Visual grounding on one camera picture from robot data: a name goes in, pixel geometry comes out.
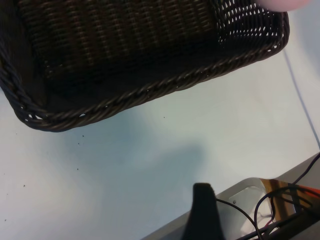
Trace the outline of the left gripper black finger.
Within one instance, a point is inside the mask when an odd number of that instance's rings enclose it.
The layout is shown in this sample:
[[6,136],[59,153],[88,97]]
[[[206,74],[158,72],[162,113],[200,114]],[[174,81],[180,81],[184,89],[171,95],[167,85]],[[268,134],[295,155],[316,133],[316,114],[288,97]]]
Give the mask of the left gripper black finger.
[[224,240],[215,192],[208,183],[193,185],[192,206],[183,240]]

